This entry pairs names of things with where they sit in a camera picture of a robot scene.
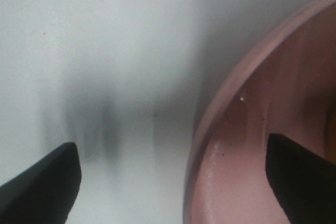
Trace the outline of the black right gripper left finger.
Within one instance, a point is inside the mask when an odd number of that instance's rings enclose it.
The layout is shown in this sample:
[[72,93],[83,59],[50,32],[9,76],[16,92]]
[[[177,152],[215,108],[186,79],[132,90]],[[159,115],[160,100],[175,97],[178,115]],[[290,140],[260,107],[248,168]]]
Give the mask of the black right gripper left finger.
[[80,184],[77,146],[64,143],[1,185],[1,223],[65,223]]

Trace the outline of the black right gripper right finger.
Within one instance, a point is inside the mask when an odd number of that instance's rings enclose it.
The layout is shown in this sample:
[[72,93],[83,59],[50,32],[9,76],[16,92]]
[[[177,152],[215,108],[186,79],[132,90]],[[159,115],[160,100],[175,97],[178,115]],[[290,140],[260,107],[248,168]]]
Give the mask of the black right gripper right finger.
[[272,133],[265,170],[270,187],[290,223],[335,223],[335,165]]

